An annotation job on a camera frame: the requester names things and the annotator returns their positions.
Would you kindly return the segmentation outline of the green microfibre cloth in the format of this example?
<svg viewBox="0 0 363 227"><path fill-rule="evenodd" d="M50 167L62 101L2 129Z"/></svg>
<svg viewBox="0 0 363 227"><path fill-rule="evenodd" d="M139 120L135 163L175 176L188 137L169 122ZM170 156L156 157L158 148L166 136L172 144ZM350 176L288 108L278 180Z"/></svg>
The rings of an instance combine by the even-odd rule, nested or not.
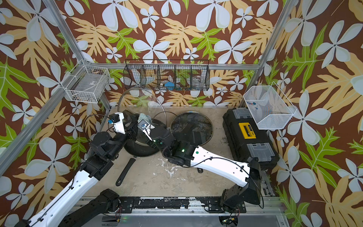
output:
<svg viewBox="0 0 363 227"><path fill-rule="evenodd" d="M144 113L140 113L139 118L138 118L138 122L142 122L145 121L148 124L152 123L152 118L149 115L146 115Z"/></svg>

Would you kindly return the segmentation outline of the glass pot lid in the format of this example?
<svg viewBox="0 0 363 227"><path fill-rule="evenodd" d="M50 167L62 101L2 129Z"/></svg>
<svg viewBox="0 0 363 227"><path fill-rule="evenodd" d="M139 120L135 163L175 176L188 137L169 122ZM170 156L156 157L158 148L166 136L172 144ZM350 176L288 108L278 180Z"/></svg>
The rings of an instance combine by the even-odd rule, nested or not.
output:
<svg viewBox="0 0 363 227"><path fill-rule="evenodd" d="M170 126L177 140L187 141L194 146L208 143L213 136L212 121L206 115L196 111L177 115Z"/></svg>
<svg viewBox="0 0 363 227"><path fill-rule="evenodd" d="M151 90L131 88L126 90L119 99L117 111L130 111L134 114L144 113L152 118L152 123L161 121L167 126L167 116L161 102Z"/></svg>

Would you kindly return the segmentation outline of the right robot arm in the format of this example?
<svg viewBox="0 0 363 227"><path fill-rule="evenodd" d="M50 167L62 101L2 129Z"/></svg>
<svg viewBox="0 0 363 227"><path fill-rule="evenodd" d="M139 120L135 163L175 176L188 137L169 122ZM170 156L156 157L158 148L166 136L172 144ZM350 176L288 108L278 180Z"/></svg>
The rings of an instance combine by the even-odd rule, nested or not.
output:
<svg viewBox="0 0 363 227"><path fill-rule="evenodd" d="M207 170L234 182L233 187L222 193L220 206L224 211L233 212L245 202L264 208L261 168L256 160L239 162L216 155L201 146L193 146L188 141L179 141L170 129L154 125L152 119L143 113L138 119L138 128L170 163L183 168Z"/></svg>

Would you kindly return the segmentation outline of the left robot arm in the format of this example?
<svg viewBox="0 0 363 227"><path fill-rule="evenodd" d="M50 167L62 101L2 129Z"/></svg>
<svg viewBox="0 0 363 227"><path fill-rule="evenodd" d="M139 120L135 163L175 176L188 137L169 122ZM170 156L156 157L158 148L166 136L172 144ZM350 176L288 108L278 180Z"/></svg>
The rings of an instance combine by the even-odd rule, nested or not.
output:
<svg viewBox="0 0 363 227"><path fill-rule="evenodd" d="M102 191L94 200L70 212L81 197L98 183L113 166L121 149L138 135L138 113L116 112L109 116L115 135L98 132L90 142L93 154L83 162L69 184L36 215L22 219L17 227L81 227L99 214L116 211L119 195L111 189Z"/></svg>

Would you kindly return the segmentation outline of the left black frying pan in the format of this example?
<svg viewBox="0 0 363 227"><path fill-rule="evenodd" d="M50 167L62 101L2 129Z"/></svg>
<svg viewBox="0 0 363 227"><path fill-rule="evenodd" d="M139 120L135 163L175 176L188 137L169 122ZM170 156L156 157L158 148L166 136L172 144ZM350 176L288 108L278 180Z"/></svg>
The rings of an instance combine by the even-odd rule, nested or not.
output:
<svg viewBox="0 0 363 227"><path fill-rule="evenodd" d="M127 173L137 158L149 157L159 152L159 148L155 145L155 142L149 136L152 129L157 126L165 126L165 124L159 120L149 124L145 120L142 120L140 126L141 128L137 127L138 134L136 140L128 140L124 146L125 150L131 154L132 157L129 159L125 168L117 178L115 183L116 186L120 186L122 184Z"/></svg>

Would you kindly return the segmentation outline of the blue object in basket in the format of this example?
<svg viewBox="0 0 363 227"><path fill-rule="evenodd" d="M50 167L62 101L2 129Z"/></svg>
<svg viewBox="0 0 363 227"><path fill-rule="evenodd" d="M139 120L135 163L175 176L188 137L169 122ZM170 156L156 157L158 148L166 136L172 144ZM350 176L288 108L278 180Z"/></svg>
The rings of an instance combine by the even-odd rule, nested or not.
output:
<svg viewBox="0 0 363 227"><path fill-rule="evenodd" d="M167 83L164 84L164 87L167 90L174 90L175 89L175 84L169 81L169 82L167 82Z"/></svg>

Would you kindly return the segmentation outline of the black tool case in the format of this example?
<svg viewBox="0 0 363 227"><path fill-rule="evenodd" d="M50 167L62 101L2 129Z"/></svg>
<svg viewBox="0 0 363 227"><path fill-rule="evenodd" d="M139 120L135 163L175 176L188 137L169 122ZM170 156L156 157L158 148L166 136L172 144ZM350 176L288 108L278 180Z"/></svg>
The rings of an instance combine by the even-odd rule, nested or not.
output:
<svg viewBox="0 0 363 227"><path fill-rule="evenodd" d="M256 160L261 170L276 167L279 154L273 148L266 131L257 127L247 108L227 110L223 115L223 128L234 160Z"/></svg>

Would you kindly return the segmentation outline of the white mesh basket right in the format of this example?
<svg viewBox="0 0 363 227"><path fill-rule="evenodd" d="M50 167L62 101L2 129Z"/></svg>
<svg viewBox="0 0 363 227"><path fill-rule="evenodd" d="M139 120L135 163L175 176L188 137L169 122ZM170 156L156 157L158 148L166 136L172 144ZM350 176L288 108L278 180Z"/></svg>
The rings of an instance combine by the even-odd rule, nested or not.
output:
<svg viewBox="0 0 363 227"><path fill-rule="evenodd" d="M297 112L297 108L276 85L252 86L245 92L244 101L260 130L282 130Z"/></svg>

